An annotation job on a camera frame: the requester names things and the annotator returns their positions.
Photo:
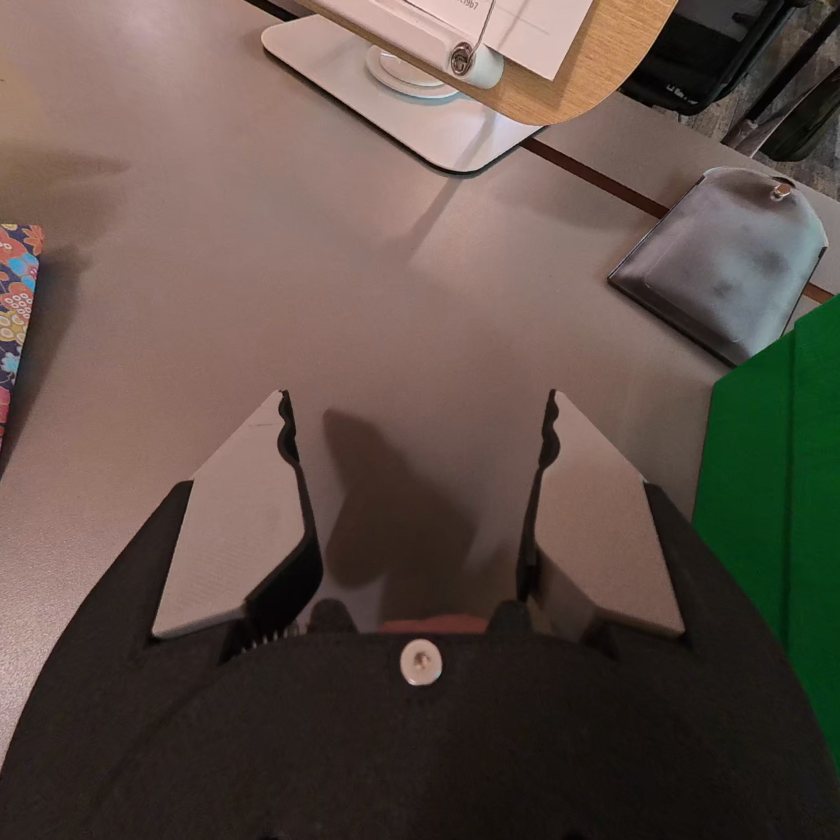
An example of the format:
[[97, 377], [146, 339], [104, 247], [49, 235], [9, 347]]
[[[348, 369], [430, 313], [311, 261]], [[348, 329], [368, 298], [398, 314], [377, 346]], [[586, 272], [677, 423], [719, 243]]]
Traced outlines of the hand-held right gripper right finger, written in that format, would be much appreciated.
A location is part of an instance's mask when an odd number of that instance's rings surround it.
[[572, 403], [549, 392], [518, 551], [518, 599], [580, 642], [605, 624], [685, 632], [648, 484]]

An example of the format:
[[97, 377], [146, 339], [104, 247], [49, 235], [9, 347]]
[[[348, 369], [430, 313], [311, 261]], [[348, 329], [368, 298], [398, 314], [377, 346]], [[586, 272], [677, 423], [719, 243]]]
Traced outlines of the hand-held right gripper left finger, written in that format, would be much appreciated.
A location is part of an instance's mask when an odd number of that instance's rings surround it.
[[291, 397], [275, 391], [194, 474], [152, 635], [234, 622], [247, 639], [279, 637], [322, 576]]

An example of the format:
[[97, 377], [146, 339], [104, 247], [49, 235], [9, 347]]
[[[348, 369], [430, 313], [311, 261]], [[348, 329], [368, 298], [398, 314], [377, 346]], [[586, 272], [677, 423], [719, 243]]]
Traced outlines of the floral origami paper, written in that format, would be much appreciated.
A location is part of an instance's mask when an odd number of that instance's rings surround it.
[[44, 242], [38, 225], [1, 224], [1, 438], [34, 308]]

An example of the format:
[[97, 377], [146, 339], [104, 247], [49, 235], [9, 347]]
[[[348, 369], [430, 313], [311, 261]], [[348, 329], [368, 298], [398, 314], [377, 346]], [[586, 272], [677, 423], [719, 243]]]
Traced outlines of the green plastic bin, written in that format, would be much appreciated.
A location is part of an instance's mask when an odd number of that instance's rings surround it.
[[838, 296], [714, 385], [692, 521], [781, 642], [838, 768]]

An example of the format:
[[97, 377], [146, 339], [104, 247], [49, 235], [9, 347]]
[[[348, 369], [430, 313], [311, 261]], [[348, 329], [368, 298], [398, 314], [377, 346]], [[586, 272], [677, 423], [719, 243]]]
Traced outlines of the grey leather pouch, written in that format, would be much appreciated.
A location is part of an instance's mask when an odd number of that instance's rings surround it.
[[736, 368], [783, 334], [827, 248], [821, 218], [793, 181], [714, 167], [607, 283]]

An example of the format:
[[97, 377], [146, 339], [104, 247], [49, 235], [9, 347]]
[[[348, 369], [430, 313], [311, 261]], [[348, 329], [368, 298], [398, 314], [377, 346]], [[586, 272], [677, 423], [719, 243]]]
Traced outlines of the wooden document stand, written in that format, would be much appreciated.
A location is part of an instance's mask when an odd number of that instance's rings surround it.
[[409, 1], [300, 2], [266, 53], [433, 167], [486, 169], [539, 130], [592, 110], [630, 77], [676, 2], [592, 1], [553, 80]]

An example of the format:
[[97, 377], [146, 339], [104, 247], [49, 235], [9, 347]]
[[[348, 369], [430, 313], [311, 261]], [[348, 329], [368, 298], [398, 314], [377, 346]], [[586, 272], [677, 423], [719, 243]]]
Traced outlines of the white instruction sheet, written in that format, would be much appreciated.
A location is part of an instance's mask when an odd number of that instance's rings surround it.
[[592, 1], [409, 1], [449, 26], [545, 80], [553, 80]]

